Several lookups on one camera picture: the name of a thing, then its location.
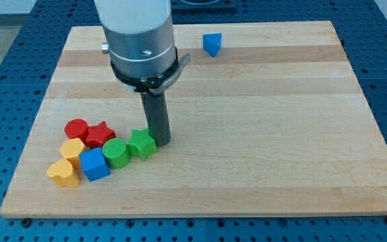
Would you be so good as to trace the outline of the black clamp ring mount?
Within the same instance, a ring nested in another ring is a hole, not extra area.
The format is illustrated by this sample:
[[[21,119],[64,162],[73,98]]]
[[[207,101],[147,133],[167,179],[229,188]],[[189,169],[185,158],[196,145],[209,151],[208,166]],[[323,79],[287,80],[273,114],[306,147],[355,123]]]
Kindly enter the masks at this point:
[[[155,52],[152,48],[140,48],[132,55],[118,54],[110,50],[111,66],[116,79],[128,91],[160,95],[181,76],[191,55],[178,57],[176,48]]]

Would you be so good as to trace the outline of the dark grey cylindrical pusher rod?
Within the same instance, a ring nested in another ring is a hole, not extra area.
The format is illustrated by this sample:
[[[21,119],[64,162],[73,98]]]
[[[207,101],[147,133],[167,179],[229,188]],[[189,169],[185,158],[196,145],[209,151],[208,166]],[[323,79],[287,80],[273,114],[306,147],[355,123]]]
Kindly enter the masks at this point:
[[[142,93],[140,96],[150,136],[154,138],[156,146],[167,145],[171,141],[171,130],[165,94]]]

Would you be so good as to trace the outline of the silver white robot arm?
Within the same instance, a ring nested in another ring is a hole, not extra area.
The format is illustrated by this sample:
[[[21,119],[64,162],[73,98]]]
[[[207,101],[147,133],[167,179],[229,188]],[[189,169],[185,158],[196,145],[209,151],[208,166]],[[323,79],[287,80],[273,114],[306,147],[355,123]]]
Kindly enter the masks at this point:
[[[178,56],[170,0],[95,0],[112,71],[141,95],[150,135],[158,146],[171,140],[165,92],[190,56]]]

